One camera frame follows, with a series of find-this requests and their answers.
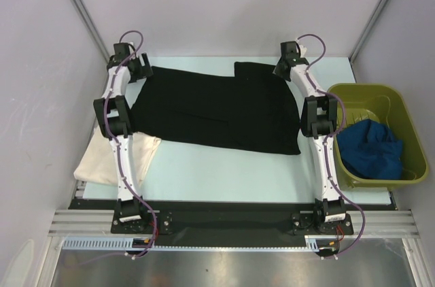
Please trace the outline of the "black t shirt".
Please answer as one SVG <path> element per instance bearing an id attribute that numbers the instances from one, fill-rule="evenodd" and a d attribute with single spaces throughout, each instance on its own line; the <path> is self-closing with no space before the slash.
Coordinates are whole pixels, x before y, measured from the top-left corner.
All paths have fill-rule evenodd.
<path id="1" fill-rule="evenodd" d="M 137 131 L 188 144 L 300 154 L 296 100 L 273 65 L 235 62 L 232 77 L 153 71 L 133 104 Z"/>

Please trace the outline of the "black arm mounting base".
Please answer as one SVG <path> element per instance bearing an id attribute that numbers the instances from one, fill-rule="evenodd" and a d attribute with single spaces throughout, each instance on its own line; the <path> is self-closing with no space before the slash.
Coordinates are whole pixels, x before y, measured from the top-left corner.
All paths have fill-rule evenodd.
<path id="1" fill-rule="evenodd" d="M 176 248 L 280 248 L 301 246 L 306 235 L 355 237 L 370 215 L 394 210 L 393 205 L 346 205 L 347 216 L 323 223 L 313 203 L 208 203 L 152 201 L 141 218 L 121 222 L 114 200 L 73 199 L 70 210 L 105 217 L 115 236 L 156 237 L 157 246 Z"/>

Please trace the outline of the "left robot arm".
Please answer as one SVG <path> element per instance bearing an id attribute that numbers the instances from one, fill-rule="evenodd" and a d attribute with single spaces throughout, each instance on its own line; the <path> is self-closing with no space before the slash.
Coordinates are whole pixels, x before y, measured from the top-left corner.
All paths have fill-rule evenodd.
<path id="1" fill-rule="evenodd" d="M 114 54 L 107 65 L 105 90 L 93 101 L 101 134 L 108 140 L 115 159 L 120 207 L 139 207 L 141 204 L 133 161 L 133 117 L 125 96 L 131 82 L 152 74 L 147 56 L 138 51 L 128 42 L 114 44 Z"/>

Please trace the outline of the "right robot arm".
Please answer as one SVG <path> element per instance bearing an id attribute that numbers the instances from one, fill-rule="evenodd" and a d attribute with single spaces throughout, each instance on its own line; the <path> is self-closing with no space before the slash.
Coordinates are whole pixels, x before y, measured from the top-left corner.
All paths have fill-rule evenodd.
<path id="1" fill-rule="evenodd" d="M 306 48 L 298 41 L 280 43 L 281 56 L 274 74 L 296 85 L 304 97 L 300 130 L 308 139 L 320 189 L 315 197 L 314 227 L 330 233 L 345 218 L 344 198 L 338 187 L 334 164 L 334 133 L 337 129 L 338 101 L 320 86 L 309 71 Z"/>

